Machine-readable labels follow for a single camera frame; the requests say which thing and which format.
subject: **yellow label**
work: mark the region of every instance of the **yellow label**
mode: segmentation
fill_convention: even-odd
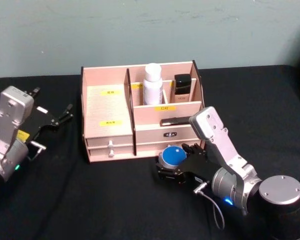
[[[159,112],[159,111],[175,111],[175,110],[177,110],[177,107],[176,106],[156,106],[155,110],[157,112]]]
[[[144,87],[143,83],[140,82],[135,82],[131,84],[131,88],[132,89],[142,89]]]
[[[27,141],[27,139],[28,139],[29,136],[30,136],[29,133],[27,133],[27,132],[25,132],[25,131],[18,130],[18,133],[17,133],[17,136],[16,136],[16,137],[17,137],[21,142],[25,143],[25,142]]]
[[[111,120],[111,121],[101,121],[100,126],[101,127],[111,127],[111,126],[118,126],[121,125],[121,120]]]
[[[102,91],[101,96],[107,96],[107,95],[120,95],[121,91],[120,90],[107,90],[107,91]]]

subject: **pink wooden organizer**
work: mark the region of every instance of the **pink wooden organizer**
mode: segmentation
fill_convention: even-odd
[[[168,145],[203,144],[190,124],[160,126],[162,119],[192,116],[204,107],[195,61],[160,65],[159,105],[143,105],[146,64],[82,68],[82,136],[90,162],[156,157]],[[176,74],[191,75],[189,102],[171,102]],[[164,136],[169,132],[177,135]]]

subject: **black table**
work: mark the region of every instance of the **black table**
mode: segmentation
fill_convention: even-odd
[[[214,106],[238,152],[264,179],[300,178],[300,75],[289,66],[200,71],[206,106]],[[226,218],[216,228],[212,205],[157,178],[154,159],[89,164],[81,138],[80,76],[1,78],[41,87],[38,105],[54,115],[74,104],[75,119],[38,142],[48,147],[0,184],[0,240],[238,240]]]

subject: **gray wall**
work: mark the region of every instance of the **gray wall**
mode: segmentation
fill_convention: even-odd
[[[297,64],[300,0],[0,0],[0,77],[192,59]]]

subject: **blue led light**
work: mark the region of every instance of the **blue led light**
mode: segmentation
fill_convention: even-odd
[[[230,199],[229,197],[226,197],[226,198],[224,199],[224,201],[225,201],[226,203],[230,204],[231,206],[234,205],[234,203],[231,201],[231,199]]]

